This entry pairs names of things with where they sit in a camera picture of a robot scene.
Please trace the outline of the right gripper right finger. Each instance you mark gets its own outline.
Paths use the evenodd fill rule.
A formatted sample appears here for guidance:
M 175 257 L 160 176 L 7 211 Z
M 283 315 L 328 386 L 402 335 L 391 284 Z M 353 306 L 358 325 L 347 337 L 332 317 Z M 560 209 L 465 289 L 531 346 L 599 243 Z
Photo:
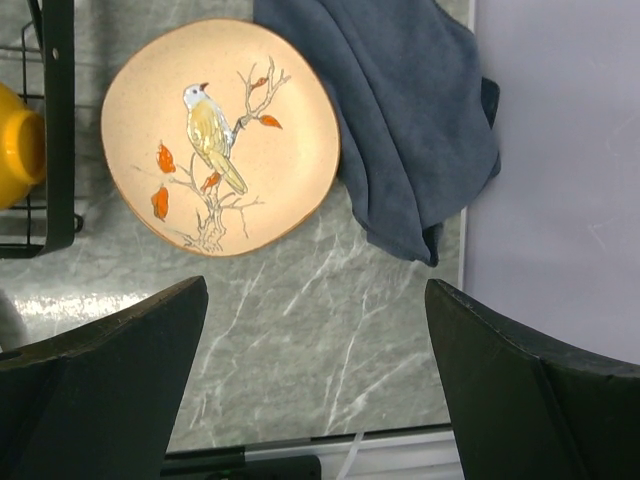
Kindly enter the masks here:
M 425 307 L 465 478 L 638 478 L 638 365 L 559 341 L 439 279 Z

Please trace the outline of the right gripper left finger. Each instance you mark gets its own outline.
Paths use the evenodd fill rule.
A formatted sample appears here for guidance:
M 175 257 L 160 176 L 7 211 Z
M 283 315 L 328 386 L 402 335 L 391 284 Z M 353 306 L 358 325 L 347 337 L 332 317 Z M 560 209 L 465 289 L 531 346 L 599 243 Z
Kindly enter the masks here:
M 2 353 L 2 478 L 159 478 L 207 305 L 194 276 Z

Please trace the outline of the orange bowl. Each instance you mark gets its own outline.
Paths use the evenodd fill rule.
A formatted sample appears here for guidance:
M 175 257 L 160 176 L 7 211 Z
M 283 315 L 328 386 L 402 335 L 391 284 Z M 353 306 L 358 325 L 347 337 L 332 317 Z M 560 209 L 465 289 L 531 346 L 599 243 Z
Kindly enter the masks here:
M 44 118 L 1 84 L 1 209 L 24 200 L 46 175 Z

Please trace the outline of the beige bird plate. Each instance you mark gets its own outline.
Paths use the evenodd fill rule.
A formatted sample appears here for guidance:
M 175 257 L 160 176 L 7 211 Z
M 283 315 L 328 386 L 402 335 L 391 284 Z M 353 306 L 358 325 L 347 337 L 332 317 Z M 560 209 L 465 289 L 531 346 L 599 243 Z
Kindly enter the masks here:
M 336 114 L 302 55 L 245 20 L 211 18 L 136 52 L 101 109 L 107 165 L 153 233 L 209 257 L 283 237 L 327 197 Z

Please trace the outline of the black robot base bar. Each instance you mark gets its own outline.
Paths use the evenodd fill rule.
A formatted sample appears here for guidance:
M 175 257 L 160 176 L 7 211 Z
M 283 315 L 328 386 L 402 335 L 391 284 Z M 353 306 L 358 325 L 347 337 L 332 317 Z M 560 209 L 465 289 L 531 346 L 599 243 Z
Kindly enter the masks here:
M 310 479 L 322 478 L 316 455 L 255 455 L 244 447 L 167 453 L 160 479 Z

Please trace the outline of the blue cloth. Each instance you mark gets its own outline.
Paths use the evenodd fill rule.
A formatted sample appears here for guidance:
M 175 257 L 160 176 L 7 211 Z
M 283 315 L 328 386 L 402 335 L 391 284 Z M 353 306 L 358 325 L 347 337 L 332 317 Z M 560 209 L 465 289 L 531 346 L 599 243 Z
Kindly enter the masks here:
M 339 175 L 369 242 L 437 265 L 444 222 L 501 168 L 499 87 L 474 34 L 433 1 L 258 1 L 253 18 L 322 80 Z

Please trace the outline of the aluminium frame rail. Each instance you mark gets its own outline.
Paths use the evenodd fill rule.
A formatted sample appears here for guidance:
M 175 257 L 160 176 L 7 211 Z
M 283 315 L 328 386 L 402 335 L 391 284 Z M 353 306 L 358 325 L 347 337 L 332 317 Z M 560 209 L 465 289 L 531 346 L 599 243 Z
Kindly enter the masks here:
M 462 479 L 453 431 L 412 427 L 248 444 L 255 455 L 316 455 L 321 479 Z

